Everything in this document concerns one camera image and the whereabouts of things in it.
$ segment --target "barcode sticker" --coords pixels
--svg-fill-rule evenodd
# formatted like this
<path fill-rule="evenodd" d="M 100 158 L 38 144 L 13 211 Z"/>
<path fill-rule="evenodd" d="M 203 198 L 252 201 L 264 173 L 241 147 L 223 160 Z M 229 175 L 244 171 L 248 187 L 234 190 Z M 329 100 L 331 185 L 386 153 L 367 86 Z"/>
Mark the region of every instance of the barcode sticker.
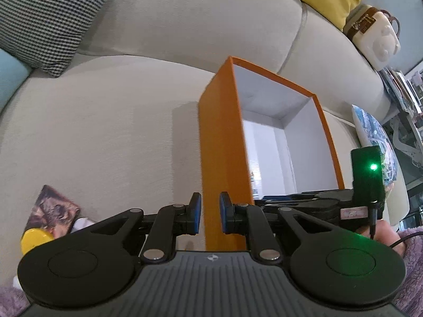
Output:
<path fill-rule="evenodd" d="M 341 219 L 367 218 L 369 211 L 367 206 L 349 207 L 341 209 Z"/>

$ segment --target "round black disc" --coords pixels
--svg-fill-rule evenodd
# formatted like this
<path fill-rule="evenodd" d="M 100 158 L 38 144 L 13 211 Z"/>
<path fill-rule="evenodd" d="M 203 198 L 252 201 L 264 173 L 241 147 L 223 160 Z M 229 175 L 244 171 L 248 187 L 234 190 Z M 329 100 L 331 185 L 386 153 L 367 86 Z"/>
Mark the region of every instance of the round black disc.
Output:
<path fill-rule="evenodd" d="M 27 253 L 19 281 L 35 302 L 55 308 L 96 305 L 122 291 L 134 275 L 132 257 L 108 235 L 69 235 Z"/>
<path fill-rule="evenodd" d="M 291 257 L 290 272 L 306 293 L 338 306 L 389 301 L 406 274 L 395 251 L 342 229 L 308 235 Z"/>

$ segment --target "light blue pillow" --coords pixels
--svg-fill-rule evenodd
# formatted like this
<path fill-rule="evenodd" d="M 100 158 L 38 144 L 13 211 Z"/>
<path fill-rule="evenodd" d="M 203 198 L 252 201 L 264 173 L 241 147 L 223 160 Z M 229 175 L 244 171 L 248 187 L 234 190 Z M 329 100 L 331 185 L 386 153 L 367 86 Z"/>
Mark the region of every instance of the light blue pillow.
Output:
<path fill-rule="evenodd" d="M 399 167 L 393 146 L 382 125 L 371 114 L 352 105 L 352 117 L 361 145 L 363 147 L 378 145 L 380 148 L 383 182 L 387 197 L 397 179 Z"/>
<path fill-rule="evenodd" d="M 0 49 L 0 111 L 31 70 L 29 66 Z"/>

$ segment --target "fluffy purple fabric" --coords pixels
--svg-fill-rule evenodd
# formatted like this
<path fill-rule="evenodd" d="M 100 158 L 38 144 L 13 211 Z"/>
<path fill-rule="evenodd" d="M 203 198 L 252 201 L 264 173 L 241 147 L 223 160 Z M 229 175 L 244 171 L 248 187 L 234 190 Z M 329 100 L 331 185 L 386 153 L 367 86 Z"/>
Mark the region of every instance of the fluffy purple fabric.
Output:
<path fill-rule="evenodd" d="M 23 291 L 12 287 L 0 287 L 0 317 L 16 317 L 28 306 Z"/>
<path fill-rule="evenodd" d="M 423 231 L 423 226 L 400 231 L 398 234 L 402 238 L 417 231 Z M 405 244 L 407 276 L 394 303 L 410 317 L 423 317 L 423 237 L 412 237 Z"/>

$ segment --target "white handbag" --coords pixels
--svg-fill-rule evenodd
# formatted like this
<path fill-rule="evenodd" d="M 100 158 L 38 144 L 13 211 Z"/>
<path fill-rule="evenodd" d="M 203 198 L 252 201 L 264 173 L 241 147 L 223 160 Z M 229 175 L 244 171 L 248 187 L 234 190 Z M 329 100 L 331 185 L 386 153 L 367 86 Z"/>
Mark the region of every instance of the white handbag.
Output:
<path fill-rule="evenodd" d="M 392 26 L 394 21 L 398 25 L 397 32 Z M 347 22 L 343 32 L 372 67 L 379 71 L 401 49 L 398 40 L 400 30 L 398 19 L 388 11 L 364 5 Z"/>

